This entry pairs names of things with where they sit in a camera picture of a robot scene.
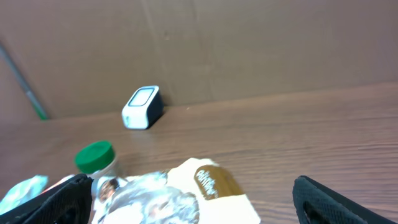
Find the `green lid jar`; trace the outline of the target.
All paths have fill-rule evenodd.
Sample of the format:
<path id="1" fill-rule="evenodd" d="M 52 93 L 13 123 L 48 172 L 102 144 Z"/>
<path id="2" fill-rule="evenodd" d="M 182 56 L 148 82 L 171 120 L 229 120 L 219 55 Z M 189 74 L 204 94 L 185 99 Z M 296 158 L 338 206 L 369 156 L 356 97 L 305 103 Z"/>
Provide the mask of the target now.
<path id="1" fill-rule="evenodd" d="M 74 159 L 78 170 L 92 179 L 122 177 L 119 159 L 109 141 L 97 141 L 84 147 Z"/>

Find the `teal snack packet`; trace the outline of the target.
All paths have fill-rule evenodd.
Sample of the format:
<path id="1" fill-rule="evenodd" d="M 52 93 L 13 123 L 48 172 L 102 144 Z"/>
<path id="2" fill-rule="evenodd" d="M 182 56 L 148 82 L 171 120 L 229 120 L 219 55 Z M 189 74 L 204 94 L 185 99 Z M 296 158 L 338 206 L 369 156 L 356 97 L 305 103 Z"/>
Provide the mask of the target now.
<path id="1" fill-rule="evenodd" d="M 47 182 L 47 176 L 35 175 L 13 186 L 1 200 L 1 215 L 40 195 Z"/>

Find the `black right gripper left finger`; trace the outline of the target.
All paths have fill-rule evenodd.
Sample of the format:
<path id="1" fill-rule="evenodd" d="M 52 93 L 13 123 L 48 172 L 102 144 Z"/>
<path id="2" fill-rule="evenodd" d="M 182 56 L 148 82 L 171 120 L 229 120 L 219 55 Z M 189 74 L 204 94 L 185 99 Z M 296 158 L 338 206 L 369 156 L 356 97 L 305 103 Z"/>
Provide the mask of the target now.
<path id="1" fill-rule="evenodd" d="M 1 215 L 1 224 L 87 224 L 93 179 L 78 174 Z"/>

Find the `orange tissue pack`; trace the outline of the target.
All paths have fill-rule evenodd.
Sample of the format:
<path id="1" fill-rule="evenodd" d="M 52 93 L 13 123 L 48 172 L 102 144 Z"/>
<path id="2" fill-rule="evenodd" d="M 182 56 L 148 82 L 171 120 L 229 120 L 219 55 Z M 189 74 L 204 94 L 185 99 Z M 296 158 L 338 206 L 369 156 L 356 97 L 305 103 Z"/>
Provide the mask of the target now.
<path id="1" fill-rule="evenodd" d="M 66 176 L 66 177 L 64 177 L 64 178 L 62 178 L 62 179 L 60 179 L 60 180 L 59 180 L 58 182 L 56 182 L 55 184 L 51 185 L 50 187 L 47 187 L 41 194 L 43 194 L 43 193 L 45 193 L 45 192 L 47 192 L 47 191 L 53 189 L 54 187 L 57 187 L 58 185 L 64 183 L 65 181 L 71 179 L 71 178 L 74 177 L 74 176 L 75 176 L 75 175 L 72 174 L 72 175 L 68 175 L 68 176 Z"/>

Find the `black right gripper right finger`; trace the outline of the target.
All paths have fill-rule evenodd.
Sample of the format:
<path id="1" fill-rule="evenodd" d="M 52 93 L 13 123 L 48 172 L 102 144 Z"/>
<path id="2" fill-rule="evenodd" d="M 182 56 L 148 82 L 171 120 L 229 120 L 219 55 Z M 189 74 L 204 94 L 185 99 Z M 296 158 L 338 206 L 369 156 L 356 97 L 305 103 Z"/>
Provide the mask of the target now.
<path id="1" fill-rule="evenodd" d="M 292 196 L 300 224 L 395 224 L 304 175 L 295 179 Z"/>

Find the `beige Pantree snack bag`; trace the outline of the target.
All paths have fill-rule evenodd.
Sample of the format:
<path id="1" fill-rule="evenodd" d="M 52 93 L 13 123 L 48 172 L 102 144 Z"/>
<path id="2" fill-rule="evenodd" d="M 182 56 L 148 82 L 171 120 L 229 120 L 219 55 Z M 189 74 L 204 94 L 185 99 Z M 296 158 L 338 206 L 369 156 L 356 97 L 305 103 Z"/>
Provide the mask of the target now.
<path id="1" fill-rule="evenodd" d="M 94 224 L 261 222 L 231 173 L 211 159 L 190 158 L 144 175 L 102 177 L 95 190 Z"/>

